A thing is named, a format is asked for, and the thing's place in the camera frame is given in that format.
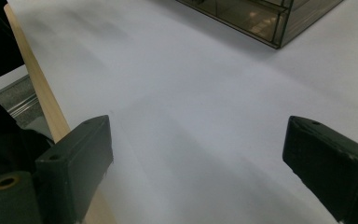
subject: screw hole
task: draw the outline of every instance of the screw hole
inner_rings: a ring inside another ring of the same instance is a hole
[[[17,176],[6,176],[0,179],[0,190],[9,189],[15,186],[19,182],[19,178]]]
[[[60,156],[59,155],[52,155],[50,156],[48,159],[51,160],[51,161],[56,161],[57,159],[59,159]]]

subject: table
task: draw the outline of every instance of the table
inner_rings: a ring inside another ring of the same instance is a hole
[[[358,142],[358,2],[281,50],[175,1],[9,3],[69,127],[110,116],[117,223],[336,223],[282,146],[290,115]]]

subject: wooden strip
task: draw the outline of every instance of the wooden strip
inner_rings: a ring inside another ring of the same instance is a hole
[[[34,85],[37,98],[39,98],[40,105],[42,106],[43,113],[45,114],[48,122],[48,127],[50,128],[54,141],[58,142],[71,132],[71,130],[42,70],[39,67],[39,63],[34,57],[34,54],[25,39],[24,32],[20,28],[20,24],[17,21],[11,7],[6,5],[4,10],[7,14],[13,34],[16,37],[17,44],[19,45],[22,59],[25,62],[25,66],[27,67],[31,81]]]
[[[16,37],[17,44],[19,45],[22,59],[25,62],[25,66],[27,67],[29,76],[34,85],[37,98],[39,99],[43,113],[48,121],[48,127],[50,128],[54,141],[58,142],[71,132],[71,130],[48,82],[46,81],[45,75],[25,38],[24,32],[22,31],[13,10],[9,4],[5,5],[4,10],[7,14],[14,36]],[[105,198],[98,189],[89,206],[85,222],[87,224],[116,224],[112,210],[109,208]]]

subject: gray surface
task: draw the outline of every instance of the gray surface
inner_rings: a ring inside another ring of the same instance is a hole
[[[31,79],[26,77],[0,91],[0,105],[5,110],[9,110],[33,94],[34,86]],[[15,120],[20,127],[25,128],[38,117],[43,117],[43,111],[39,103],[19,114]]]

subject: glass case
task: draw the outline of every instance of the glass case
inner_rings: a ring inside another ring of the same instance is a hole
[[[275,49],[343,0],[177,0]]]

